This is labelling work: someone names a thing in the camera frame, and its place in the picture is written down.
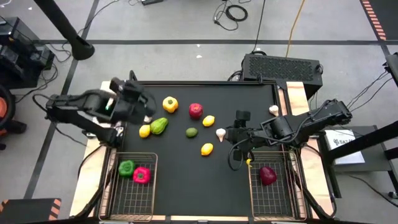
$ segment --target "red apple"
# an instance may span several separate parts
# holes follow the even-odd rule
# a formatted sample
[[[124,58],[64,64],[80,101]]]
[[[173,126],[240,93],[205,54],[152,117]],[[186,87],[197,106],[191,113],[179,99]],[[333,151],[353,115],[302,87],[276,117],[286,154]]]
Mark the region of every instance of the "red apple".
[[[199,103],[192,103],[189,106],[189,116],[192,119],[200,119],[201,115],[203,114],[203,106]]]
[[[262,184],[270,185],[276,181],[276,173],[270,167],[261,167],[260,179]]]

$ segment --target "green pepper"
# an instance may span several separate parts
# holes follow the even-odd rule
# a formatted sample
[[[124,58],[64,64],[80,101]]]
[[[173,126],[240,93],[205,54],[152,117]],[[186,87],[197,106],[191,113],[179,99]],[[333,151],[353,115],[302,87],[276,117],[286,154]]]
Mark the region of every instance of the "green pepper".
[[[132,160],[121,162],[119,165],[119,175],[122,177],[131,177],[134,173],[134,166]]]

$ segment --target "wooden board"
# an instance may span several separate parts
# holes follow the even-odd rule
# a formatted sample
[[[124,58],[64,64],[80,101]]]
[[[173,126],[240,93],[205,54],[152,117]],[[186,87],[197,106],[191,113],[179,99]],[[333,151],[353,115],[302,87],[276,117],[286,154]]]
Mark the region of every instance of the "wooden board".
[[[305,91],[303,83],[301,82],[288,82],[288,94],[290,105],[293,114],[300,114],[308,111],[307,97],[305,96]],[[102,90],[109,90],[109,82],[103,82],[101,85]],[[282,105],[282,114],[287,114],[284,94],[282,90],[279,90],[279,98]],[[318,149],[316,140],[310,140],[309,145]],[[88,155],[92,150],[99,146],[97,140],[89,140],[85,152],[85,156]],[[93,194],[98,188],[98,184],[101,178],[101,172],[103,167],[105,157],[105,148],[98,151],[91,158],[86,161],[86,164],[82,167],[80,178],[77,183],[75,197],[72,203],[72,209],[70,215],[76,215],[79,213],[87,202],[91,199]],[[304,149],[302,151],[302,161],[303,169],[305,173],[305,180],[309,191],[312,193],[317,202],[323,207],[323,209],[331,214],[333,208],[331,206],[328,187],[326,185],[325,174],[323,173],[322,162],[317,154],[311,152],[310,150]],[[182,217],[175,217],[176,220],[180,220]],[[197,220],[198,217],[183,217],[184,220]],[[224,220],[224,217],[213,217],[209,220]],[[231,221],[246,221],[245,217],[229,217],[228,220]],[[164,220],[164,216],[153,217],[153,220]]]
[[[102,82],[101,89],[111,91],[109,89],[110,82]],[[97,139],[89,139],[84,157],[100,146]],[[87,159],[80,171],[80,176],[77,181],[75,196],[73,198],[72,207],[70,209],[70,216],[76,215],[86,206],[86,204],[93,197],[100,184],[102,167],[104,164],[106,148],[102,147],[90,158]]]
[[[289,96],[293,115],[309,111],[307,96],[305,95],[304,85],[302,82],[287,82],[287,94]],[[307,144],[318,149],[316,139],[310,139]],[[319,155],[312,152],[310,149],[303,148],[301,152],[301,160],[307,189],[317,200],[318,204],[322,206],[324,211],[329,215],[332,214],[333,206],[330,201],[326,177],[323,172],[323,165]],[[313,210],[312,215],[314,218],[317,218],[317,215]]]

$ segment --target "wire basket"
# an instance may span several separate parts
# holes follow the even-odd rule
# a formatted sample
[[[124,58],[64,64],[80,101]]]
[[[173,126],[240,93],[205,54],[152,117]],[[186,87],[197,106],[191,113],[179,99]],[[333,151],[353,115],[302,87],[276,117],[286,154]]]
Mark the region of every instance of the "wire basket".
[[[249,181],[251,206],[254,221],[303,220],[307,214],[303,192],[296,185],[294,170],[299,179],[299,164],[291,152],[253,152],[256,160],[251,162]],[[261,167],[270,167],[277,175],[277,180],[270,185],[263,185],[259,176]]]
[[[133,160],[136,167],[150,169],[148,184],[137,184],[132,177],[121,177],[120,162]],[[104,187],[99,216],[106,215],[112,221],[150,222],[154,213],[157,155],[155,153],[115,152],[109,158],[108,170],[115,168]]]

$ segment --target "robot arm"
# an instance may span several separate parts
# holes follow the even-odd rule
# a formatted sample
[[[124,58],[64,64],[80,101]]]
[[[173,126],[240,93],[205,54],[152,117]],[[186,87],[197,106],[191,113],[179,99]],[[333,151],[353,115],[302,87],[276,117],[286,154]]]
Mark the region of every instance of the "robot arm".
[[[297,116],[289,114],[272,118],[261,123],[261,128],[258,129],[246,127],[246,121],[250,120],[250,112],[237,111],[233,126],[226,128],[226,140],[234,144],[230,151],[233,152],[234,160],[254,161],[252,149],[279,144],[301,147],[310,135],[327,126],[348,124],[351,118],[352,114],[345,104],[337,100],[327,100],[321,107]]]
[[[109,88],[115,94],[104,90],[88,90],[82,95],[52,95],[45,105],[47,119],[74,124],[95,134],[100,142],[117,146],[118,132],[115,129],[103,128],[78,112],[93,116],[100,123],[127,121],[141,124],[145,116],[151,117],[155,113],[156,105],[154,97],[131,80],[113,78]]]

